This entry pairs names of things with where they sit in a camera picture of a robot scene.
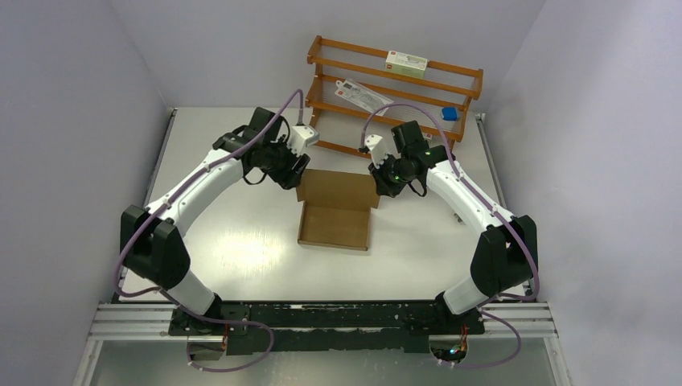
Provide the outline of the brown cardboard box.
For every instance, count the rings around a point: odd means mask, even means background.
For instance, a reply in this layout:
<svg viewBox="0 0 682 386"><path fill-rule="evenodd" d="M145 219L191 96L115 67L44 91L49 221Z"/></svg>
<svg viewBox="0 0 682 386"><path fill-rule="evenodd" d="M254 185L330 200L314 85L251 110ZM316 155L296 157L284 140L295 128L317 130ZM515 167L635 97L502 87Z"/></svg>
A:
<svg viewBox="0 0 682 386"><path fill-rule="evenodd" d="M296 187L302 203L298 243L365 252L380 197L370 175L307 169Z"/></svg>

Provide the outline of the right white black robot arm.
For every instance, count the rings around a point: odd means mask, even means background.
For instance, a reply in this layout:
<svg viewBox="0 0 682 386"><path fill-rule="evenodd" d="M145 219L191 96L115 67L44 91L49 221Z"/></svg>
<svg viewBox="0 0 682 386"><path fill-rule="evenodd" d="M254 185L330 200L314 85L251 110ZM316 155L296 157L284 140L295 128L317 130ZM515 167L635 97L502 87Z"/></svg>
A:
<svg viewBox="0 0 682 386"><path fill-rule="evenodd" d="M365 136L359 149L371 157L368 170L376 193L394 198L419 182L425 193L443 199L478 238L468 277L437 296L443 306L434 311L434 323L440 331L452 333L464 323L468 310L537 279L536 224L531 217L516 216L496 203L450 150L429 145L416 121L392 128L391 134L398 157L376 134Z"/></svg>

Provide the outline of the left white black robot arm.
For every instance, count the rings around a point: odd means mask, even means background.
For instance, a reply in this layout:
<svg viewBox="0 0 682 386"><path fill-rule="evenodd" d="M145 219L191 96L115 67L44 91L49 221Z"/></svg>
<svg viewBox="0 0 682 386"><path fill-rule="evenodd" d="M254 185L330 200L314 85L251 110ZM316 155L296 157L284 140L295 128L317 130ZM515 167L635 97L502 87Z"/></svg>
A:
<svg viewBox="0 0 682 386"><path fill-rule="evenodd" d="M154 283L191 313L191 325L209 335L223 322L222 301L191 271L183 238L208 206L253 169L284 190L297 187L310 162L306 148L319 134L299 121L254 110L248 124L220 136L203 161L180 183L146 207L121 215L121 266Z"/></svg>

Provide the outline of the green white box top shelf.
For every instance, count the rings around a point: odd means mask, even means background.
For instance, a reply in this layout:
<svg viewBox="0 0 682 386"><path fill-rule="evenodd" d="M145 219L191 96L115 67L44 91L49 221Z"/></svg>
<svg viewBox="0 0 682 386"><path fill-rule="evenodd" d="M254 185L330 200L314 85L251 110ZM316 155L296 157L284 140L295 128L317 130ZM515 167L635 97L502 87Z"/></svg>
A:
<svg viewBox="0 0 682 386"><path fill-rule="evenodd" d="M388 51L384 61L384 70L397 75L423 79L428 64L428 59L418 55Z"/></svg>

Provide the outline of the small blue object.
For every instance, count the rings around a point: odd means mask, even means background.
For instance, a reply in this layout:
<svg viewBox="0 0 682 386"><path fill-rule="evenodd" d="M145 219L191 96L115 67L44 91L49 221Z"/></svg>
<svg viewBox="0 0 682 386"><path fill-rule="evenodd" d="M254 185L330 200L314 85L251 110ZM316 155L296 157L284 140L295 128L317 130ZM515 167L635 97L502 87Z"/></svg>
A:
<svg viewBox="0 0 682 386"><path fill-rule="evenodd" d="M456 107L443 107L441 115L443 121L457 121L460 117L460 113Z"/></svg>

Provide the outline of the orange wooden shelf rack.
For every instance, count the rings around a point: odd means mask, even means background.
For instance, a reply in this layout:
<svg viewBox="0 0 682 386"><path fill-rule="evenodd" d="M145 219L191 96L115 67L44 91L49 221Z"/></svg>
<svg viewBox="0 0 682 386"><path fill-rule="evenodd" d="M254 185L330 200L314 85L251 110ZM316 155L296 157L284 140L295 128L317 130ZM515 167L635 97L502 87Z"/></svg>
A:
<svg viewBox="0 0 682 386"><path fill-rule="evenodd" d="M430 60L423 79L397 75L384 70L388 51L353 43L314 38L306 55L314 65L314 77L304 99L312 110L310 125L316 126L324 113L341 114L364 120L372 114L335 95L337 80L355 82L394 100L397 105L372 121L390 127L405 121L418 121L423 133L445 131L446 143L454 147L464 138L466 116L472 101L483 90L483 70ZM443 121L443 107L456 107L457 121Z"/></svg>

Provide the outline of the clear plastic packet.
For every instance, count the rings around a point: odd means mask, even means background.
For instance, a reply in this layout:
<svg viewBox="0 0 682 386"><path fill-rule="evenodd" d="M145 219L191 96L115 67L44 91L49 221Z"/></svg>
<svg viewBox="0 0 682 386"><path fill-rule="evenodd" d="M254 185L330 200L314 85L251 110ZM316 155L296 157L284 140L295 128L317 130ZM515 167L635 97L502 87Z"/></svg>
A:
<svg viewBox="0 0 682 386"><path fill-rule="evenodd" d="M335 95L337 97L340 97L369 113L374 113L379 108L394 102L394 100L389 99L362 84L356 83L352 79L337 80L335 85L337 88Z"/></svg>

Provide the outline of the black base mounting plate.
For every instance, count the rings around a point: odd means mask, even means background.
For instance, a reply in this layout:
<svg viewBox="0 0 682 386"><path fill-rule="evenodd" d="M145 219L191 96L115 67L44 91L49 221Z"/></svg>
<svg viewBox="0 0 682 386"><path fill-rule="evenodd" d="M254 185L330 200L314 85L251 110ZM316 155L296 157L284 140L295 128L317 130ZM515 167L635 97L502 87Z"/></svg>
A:
<svg viewBox="0 0 682 386"><path fill-rule="evenodd" d="M357 302L224 301L216 317L238 325L200 321L174 310L168 333L194 342L227 339L228 355L271 348L284 351L402 350L429 353L429 340L443 335L481 335L477 310L453 315L437 300Z"/></svg>

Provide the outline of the aluminium frame rail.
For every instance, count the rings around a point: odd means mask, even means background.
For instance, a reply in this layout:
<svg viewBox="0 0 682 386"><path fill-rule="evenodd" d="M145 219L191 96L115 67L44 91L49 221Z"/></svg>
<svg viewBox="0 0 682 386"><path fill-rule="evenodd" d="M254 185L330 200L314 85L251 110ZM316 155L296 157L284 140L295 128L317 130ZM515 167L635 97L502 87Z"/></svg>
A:
<svg viewBox="0 0 682 386"><path fill-rule="evenodd" d="M553 379L557 385L572 385L558 332L549 305L545 302L504 303L494 302L483 308L487 313L501 318L517 330L521 337L542 339L547 351ZM199 342L219 343L219 337L172 336L168 333L171 304L132 302L101 304L90 327L86 348L76 372L74 385L89 385L101 348L105 342Z"/></svg>

